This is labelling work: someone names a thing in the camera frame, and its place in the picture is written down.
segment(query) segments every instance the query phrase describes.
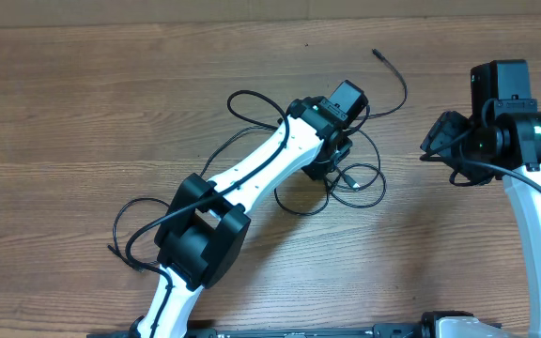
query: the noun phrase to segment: wooden table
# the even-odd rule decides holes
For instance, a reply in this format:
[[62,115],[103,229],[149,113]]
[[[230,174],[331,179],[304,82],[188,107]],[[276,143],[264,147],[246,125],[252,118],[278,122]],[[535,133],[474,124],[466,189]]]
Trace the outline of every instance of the wooden table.
[[[158,276],[106,249],[119,208],[137,196],[170,200],[247,126],[225,109],[236,90],[287,107],[350,79],[374,112],[394,106],[400,84],[372,48],[410,88],[402,110],[363,127],[381,153],[385,200],[364,210],[331,201],[299,218],[268,198],[192,319],[239,330],[356,327],[457,309],[526,330],[527,281],[502,183],[453,187],[449,168],[418,161],[418,146],[443,111],[471,112],[469,70],[493,59],[526,58],[541,107],[541,16],[0,30],[0,337],[125,330],[147,311]],[[236,109],[277,118],[255,99]],[[241,139],[209,172],[266,137]],[[354,142],[347,162],[376,160]],[[323,198],[303,174],[281,192],[293,207]],[[163,212],[129,211],[121,244]],[[138,242],[141,257],[156,255],[151,239]]]

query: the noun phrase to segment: wall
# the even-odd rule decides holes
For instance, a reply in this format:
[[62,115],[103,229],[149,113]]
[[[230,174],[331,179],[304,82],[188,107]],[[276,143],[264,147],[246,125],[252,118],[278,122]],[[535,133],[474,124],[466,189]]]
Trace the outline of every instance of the wall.
[[541,0],[0,0],[0,27],[541,14]]

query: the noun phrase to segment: wooden surface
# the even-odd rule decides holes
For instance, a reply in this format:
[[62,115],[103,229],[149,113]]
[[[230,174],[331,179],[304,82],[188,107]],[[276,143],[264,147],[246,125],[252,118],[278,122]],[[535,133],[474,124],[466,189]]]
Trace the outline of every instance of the wooden surface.
[[[363,128],[381,152],[385,200],[366,210],[331,201],[298,218],[268,198],[192,319],[221,329],[356,327],[457,309],[526,330],[527,282],[502,183],[455,188],[447,167],[418,161],[418,146],[444,110],[470,113],[469,70],[492,59],[527,58],[541,106],[541,16],[0,30],[0,337],[126,329],[147,311],[158,276],[106,249],[119,208],[137,196],[170,200],[246,126],[225,109],[236,90],[287,107],[350,79],[374,112],[394,106],[400,84],[371,48],[410,89],[401,111]],[[235,103],[277,118],[255,99]],[[240,140],[209,172],[266,137]],[[347,162],[375,160],[354,142]],[[293,207],[322,199],[302,174],[281,192]],[[163,212],[131,210],[121,243]],[[139,242],[144,258],[155,249]]]
[[0,0],[0,28],[541,14],[541,0]]

